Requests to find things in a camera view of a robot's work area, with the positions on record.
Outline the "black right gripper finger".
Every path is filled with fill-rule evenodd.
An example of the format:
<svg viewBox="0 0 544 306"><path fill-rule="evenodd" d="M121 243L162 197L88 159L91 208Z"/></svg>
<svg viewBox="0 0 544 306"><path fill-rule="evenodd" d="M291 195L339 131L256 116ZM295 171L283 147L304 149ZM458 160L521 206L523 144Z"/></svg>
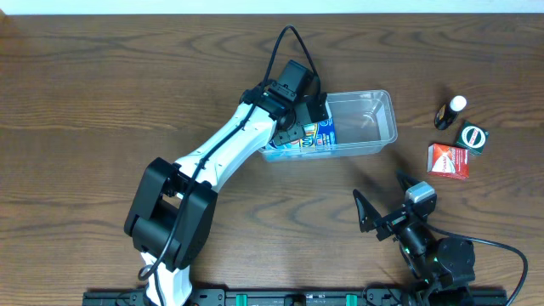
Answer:
<svg viewBox="0 0 544 306"><path fill-rule="evenodd" d="M353 190L353 196L358 212L360 231L374 230L377 227L375 222L382 217L381 214L358 190Z"/></svg>
<svg viewBox="0 0 544 306"><path fill-rule="evenodd" d="M412 176L404 173L401 170L396 171L396 178L403 191L407 191L409 188L420 183L420 180L413 178Z"/></svg>

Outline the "blue toothpaste box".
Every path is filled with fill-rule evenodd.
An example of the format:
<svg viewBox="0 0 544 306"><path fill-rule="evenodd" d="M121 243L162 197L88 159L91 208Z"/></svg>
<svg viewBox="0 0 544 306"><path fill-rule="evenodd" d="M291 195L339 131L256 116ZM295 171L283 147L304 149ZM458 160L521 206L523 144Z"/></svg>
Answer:
<svg viewBox="0 0 544 306"><path fill-rule="evenodd" d="M326 147L337 143L336 130L332 119L311 123L304 127L305 135L301 139L287 144L275 145L270 141L265 150L290 150L295 148Z"/></svg>

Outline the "red white medicine box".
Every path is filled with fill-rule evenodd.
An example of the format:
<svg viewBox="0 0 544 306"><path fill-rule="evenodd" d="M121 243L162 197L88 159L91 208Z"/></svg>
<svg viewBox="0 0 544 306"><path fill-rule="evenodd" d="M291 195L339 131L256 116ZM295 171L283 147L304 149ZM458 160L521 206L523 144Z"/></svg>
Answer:
<svg viewBox="0 0 544 306"><path fill-rule="evenodd" d="M427 173L450 179L467 179L468 150L445 144L431 144L428 147Z"/></svg>

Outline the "clear plastic container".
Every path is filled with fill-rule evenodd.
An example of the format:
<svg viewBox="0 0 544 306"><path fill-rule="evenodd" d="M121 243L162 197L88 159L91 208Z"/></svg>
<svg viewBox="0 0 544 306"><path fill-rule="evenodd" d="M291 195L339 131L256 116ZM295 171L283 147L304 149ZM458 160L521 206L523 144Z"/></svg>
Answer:
<svg viewBox="0 0 544 306"><path fill-rule="evenodd" d="M337 143L326 147L259 150L267 162L376 154L398 137L394 108L383 89L330 93L326 99Z"/></svg>

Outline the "dark green small box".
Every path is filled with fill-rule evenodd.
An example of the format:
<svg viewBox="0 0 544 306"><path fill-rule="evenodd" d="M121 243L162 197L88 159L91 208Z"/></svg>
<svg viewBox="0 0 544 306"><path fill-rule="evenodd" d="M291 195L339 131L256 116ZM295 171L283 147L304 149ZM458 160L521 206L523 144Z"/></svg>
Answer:
<svg viewBox="0 0 544 306"><path fill-rule="evenodd" d="M457 135L456 146L467 149L472 156L481 156L490 133L469 121L465 121Z"/></svg>

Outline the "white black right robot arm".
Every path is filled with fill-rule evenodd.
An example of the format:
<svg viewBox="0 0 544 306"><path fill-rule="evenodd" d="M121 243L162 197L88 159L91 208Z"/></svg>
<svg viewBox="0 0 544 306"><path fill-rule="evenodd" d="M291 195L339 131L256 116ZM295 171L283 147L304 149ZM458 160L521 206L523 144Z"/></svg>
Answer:
<svg viewBox="0 0 544 306"><path fill-rule="evenodd" d="M400 305L472 305L468 284L475 280L475 253L467 239L436 238L428 216L437 204L434 188L407 174L396 174L405 198L401 207L381 215L366 197L353 190L361 232L376 232L379 241L394 238L416 278L410 290L400 294Z"/></svg>

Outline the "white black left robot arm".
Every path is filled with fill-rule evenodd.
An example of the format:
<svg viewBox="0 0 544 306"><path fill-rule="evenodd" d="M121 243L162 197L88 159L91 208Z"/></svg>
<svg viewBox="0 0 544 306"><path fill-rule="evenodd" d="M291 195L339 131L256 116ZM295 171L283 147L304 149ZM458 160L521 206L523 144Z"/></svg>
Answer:
<svg viewBox="0 0 544 306"><path fill-rule="evenodd" d="M144 170L124 224L145 266L154 305L183 305L193 291L190 266L209 236L218 193L255 151L304 136L328 118L326 93L271 83L245 91L235 114L209 140L174 162L157 157Z"/></svg>

